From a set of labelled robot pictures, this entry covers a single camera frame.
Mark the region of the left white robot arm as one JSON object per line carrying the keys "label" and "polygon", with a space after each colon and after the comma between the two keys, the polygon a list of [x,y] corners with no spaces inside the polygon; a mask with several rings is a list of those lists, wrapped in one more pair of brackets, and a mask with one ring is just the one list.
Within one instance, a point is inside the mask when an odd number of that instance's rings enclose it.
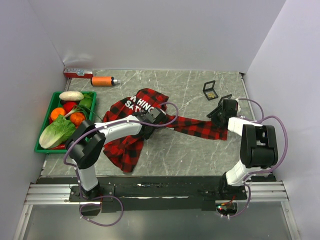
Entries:
{"label": "left white robot arm", "polygon": [[76,172],[80,196],[93,201],[101,194],[95,163],[105,144],[127,136],[150,137],[154,129],[166,120],[165,112],[156,107],[110,122],[93,123],[86,120],[82,123],[66,141],[63,160],[66,165],[67,157],[72,160],[70,165]]}

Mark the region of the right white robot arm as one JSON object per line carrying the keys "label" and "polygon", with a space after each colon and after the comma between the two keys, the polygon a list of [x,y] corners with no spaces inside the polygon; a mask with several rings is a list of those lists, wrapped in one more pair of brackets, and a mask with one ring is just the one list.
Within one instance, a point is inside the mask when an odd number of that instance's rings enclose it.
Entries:
{"label": "right white robot arm", "polygon": [[272,125],[262,125],[237,117],[238,102],[222,97],[207,117],[217,125],[241,137],[239,161],[225,172],[219,182],[218,193],[230,199],[253,175],[269,170],[278,162],[276,131]]}

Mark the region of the black case with gold brooch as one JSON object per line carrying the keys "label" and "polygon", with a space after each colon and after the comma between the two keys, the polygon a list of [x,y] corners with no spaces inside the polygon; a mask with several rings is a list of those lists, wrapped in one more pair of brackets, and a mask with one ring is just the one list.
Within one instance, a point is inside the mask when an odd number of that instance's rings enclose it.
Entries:
{"label": "black case with gold brooch", "polygon": [[219,97],[214,88],[215,83],[216,83],[215,80],[211,80],[211,81],[205,82],[203,85],[202,91],[208,101],[217,99]]}

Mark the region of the black case with orange brooch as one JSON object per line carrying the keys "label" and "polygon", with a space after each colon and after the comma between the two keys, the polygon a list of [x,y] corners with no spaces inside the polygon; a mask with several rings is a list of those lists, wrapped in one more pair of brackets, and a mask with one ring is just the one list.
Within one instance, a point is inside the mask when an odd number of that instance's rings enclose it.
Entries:
{"label": "black case with orange brooch", "polygon": [[231,97],[232,97],[232,94],[228,94],[228,95],[222,96],[221,100],[223,101],[224,99],[231,99]]}

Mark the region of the toy green pepper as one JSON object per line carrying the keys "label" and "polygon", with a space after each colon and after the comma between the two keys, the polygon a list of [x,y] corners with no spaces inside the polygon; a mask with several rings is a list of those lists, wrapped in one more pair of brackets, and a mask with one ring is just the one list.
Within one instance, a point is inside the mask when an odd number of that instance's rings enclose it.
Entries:
{"label": "toy green pepper", "polygon": [[92,107],[92,104],[93,99],[90,97],[85,97],[79,102],[78,106],[90,109]]}

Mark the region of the toy orange pumpkin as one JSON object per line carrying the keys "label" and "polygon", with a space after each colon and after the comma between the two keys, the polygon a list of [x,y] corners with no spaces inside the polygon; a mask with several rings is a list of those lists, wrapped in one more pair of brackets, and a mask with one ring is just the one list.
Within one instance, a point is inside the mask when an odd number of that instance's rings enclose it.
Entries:
{"label": "toy orange pumpkin", "polygon": [[86,116],[82,112],[72,113],[69,117],[69,120],[78,127],[83,121],[86,120]]}

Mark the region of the orange cylindrical bottle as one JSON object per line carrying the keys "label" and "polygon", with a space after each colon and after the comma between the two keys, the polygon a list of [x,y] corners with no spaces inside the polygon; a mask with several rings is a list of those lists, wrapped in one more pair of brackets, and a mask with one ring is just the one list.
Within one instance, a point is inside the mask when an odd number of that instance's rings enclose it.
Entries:
{"label": "orange cylindrical bottle", "polygon": [[113,76],[93,76],[90,83],[94,87],[112,87],[120,85],[121,81],[115,79]]}

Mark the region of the toy red tomato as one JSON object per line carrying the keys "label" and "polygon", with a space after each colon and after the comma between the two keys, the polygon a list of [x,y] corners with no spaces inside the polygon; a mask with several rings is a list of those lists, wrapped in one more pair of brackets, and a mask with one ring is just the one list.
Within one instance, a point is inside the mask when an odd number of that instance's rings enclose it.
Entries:
{"label": "toy red tomato", "polygon": [[65,110],[65,113],[69,113],[75,106],[77,105],[77,103],[75,101],[67,101],[63,104],[63,109]]}

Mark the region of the toy white radish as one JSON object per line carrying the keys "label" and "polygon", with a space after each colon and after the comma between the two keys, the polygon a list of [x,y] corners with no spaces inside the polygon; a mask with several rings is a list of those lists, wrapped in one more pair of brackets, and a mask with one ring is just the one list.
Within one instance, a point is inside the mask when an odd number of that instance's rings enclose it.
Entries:
{"label": "toy white radish", "polygon": [[84,95],[80,91],[64,91],[59,95],[59,99],[62,101],[81,101],[84,99]]}

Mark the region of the toy red chili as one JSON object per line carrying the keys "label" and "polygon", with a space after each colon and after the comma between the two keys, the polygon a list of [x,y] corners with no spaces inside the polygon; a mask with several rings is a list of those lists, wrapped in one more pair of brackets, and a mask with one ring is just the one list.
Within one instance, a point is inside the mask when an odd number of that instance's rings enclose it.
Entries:
{"label": "toy red chili", "polygon": [[51,148],[52,150],[65,150],[66,146],[64,143],[59,144],[58,146],[55,146],[53,148]]}

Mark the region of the toy napa cabbage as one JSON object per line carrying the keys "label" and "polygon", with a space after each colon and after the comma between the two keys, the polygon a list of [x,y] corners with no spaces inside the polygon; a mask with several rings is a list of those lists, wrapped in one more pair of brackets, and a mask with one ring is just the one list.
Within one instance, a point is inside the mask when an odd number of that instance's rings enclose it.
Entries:
{"label": "toy napa cabbage", "polygon": [[50,125],[48,125],[39,137],[39,145],[43,149],[52,149],[64,143],[76,130],[76,126],[59,115]]}

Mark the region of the toy orange fruit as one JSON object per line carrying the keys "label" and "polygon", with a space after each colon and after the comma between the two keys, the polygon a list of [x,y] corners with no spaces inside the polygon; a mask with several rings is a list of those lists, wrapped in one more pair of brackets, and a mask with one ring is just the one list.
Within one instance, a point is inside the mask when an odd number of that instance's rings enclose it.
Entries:
{"label": "toy orange fruit", "polygon": [[51,112],[50,118],[55,121],[59,116],[65,116],[66,114],[67,113],[63,107],[57,107]]}

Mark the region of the red rectangular box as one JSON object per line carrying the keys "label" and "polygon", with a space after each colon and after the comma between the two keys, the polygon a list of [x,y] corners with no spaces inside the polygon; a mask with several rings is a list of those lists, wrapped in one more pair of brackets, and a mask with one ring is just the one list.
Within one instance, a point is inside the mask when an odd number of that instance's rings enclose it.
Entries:
{"label": "red rectangular box", "polygon": [[83,78],[83,79],[91,79],[94,76],[94,73],[90,69],[83,68],[74,68],[68,67],[65,68],[63,74],[66,78]]}

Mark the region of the green plastic basket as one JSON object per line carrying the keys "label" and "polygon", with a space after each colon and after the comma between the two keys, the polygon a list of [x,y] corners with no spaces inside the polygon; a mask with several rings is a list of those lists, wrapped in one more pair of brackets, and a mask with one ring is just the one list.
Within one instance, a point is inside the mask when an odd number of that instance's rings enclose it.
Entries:
{"label": "green plastic basket", "polygon": [[[65,148],[55,148],[55,149],[44,149],[41,147],[40,143],[39,143],[39,139],[40,136],[42,134],[42,132],[44,131],[44,129],[50,125],[51,123],[51,113],[54,109],[56,108],[62,108],[63,105],[61,104],[61,99],[60,99],[60,94],[62,93],[62,91],[56,91],[52,94],[50,103],[48,105],[47,111],[46,111],[46,115],[44,117],[42,126],[40,128],[40,132],[38,135],[38,139],[35,143],[35,147],[34,147],[34,152],[35,153],[40,153],[40,154],[65,154],[67,152],[67,150]],[[81,93],[83,95],[87,94],[90,95],[92,97],[92,104],[90,107],[90,110],[94,112],[95,107],[96,107],[96,103],[97,103],[97,93],[95,91],[81,91]],[[93,120],[94,119],[94,114],[90,113],[88,116],[89,120]]]}

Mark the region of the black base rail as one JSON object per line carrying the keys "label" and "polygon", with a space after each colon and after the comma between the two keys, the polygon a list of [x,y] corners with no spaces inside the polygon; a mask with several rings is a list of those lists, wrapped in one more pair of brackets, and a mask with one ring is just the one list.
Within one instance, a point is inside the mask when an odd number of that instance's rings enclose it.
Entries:
{"label": "black base rail", "polygon": [[118,176],[100,177],[89,197],[74,185],[71,203],[97,204],[102,213],[117,211],[215,211],[218,201],[246,200],[244,186],[228,186],[221,176]]}

